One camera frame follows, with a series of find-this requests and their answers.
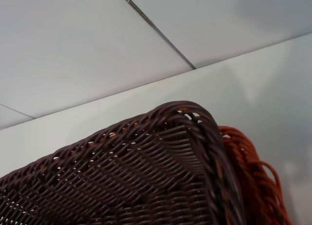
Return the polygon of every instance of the wicker basket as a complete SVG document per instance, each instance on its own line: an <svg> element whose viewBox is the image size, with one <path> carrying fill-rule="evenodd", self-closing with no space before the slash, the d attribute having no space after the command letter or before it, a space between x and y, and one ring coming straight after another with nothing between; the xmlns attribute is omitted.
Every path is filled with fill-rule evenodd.
<svg viewBox="0 0 312 225"><path fill-rule="evenodd" d="M252 142L239 130L219 126L228 158L239 179L248 225L292 225L277 172L259 159ZM272 180L264 170L274 176Z"/></svg>
<svg viewBox="0 0 312 225"><path fill-rule="evenodd" d="M245 225L212 116L170 102L0 178L2 225Z"/></svg>

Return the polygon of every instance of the white ceiling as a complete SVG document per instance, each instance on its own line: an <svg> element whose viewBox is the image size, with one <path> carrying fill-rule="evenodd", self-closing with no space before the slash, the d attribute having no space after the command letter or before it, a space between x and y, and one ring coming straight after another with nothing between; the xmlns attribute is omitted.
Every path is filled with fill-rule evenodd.
<svg viewBox="0 0 312 225"><path fill-rule="evenodd" d="M132 0L199 68L312 32L312 0Z"/></svg>
<svg viewBox="0 0 312 225"><path fill-rule="evenodd" d="M0 0L0 22L0 104L34 118L191 70L126 0Z"/></svg>

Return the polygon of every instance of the woven rim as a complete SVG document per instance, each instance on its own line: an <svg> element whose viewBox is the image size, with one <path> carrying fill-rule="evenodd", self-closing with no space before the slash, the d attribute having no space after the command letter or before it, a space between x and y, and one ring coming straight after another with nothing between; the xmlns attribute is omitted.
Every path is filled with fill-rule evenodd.
<svg viewBox="0 0 312 225"><path fill-rule="evenodd" d="M161 161L164 174L154 171L147 174L142 162L138 163L134 156L138 151L143 153L142 148L148 145L148 151L157 151L158 146L151 144L151 139L163 141L166 138L172 145L169 146L170 157L182 166L181 170L177 174L177 169L171 169L168 161L166 164ZM151 161L155 170L159 170L159 164L155 165L159 159L155 160L150 152L145 153L142 161ZM151 186L141 186L134 177L128 179L130 173ZM170 192L182 181L182 188L194 193L198 183L193 179L202 179L204 183L207 214L211 215L214 224L246 224L240 187L214 119L196 103L170 102L100 130L0 178L0 219L3 217L0 223L34 225L44 219L46 224L112 224L108 220L116 215L107 205L114 205L114 213L128 216L129 208L124 205L136 204L140 206L140 214L145 210L138 204L140 193L150 193L152 197L148 203L155 205L160 193ZM110 180L120 184L108 184ZM108 222L96 219L99 213Z"/></svg>
<svg viewBox="0 0 312 225"><path fill-rule="evenodd" d="M247 224L292 225L284 205L279 177L259 159L253 143L239 130L219 126L223 145L241 185ZM274 176L273 181L265 172Z"/></svg>

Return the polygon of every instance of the white wall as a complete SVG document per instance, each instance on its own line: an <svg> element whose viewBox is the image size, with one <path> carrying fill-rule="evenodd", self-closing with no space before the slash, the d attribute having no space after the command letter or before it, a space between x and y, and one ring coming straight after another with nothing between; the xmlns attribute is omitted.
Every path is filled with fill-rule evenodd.
<svg viewBox="0 0 312 225"><path fill-rule="evenodd" d="M0 175L122 119L190 100L241 129L280 175L293 224L312 223L312 34L0 131Z"/></svg>
<svg viewBox="0 0 312 225"><path fill-rule="evenodd" d="M195 67L312 32L312 0L132 0Z"/></svg>

